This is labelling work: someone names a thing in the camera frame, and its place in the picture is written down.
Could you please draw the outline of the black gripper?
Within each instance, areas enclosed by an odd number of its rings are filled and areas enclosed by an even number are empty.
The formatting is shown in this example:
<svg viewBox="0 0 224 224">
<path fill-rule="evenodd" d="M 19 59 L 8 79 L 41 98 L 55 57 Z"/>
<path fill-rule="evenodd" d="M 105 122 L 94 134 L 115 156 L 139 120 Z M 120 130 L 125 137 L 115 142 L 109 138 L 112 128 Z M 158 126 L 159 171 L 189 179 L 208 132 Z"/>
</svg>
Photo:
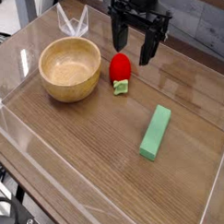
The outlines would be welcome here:
<svg viewBox="0 0 224 224">
<path fill-rule="evenodd" d="M 111 0 L 108 8 L 112 18 L 113 46 L 117 52 L 127 44 L 129 26 L 146 30 L 139 65 L 147 65 L 155 56 L 159 42 L 167 40 L 172 12 L 159 0 Z"/>
</svg>

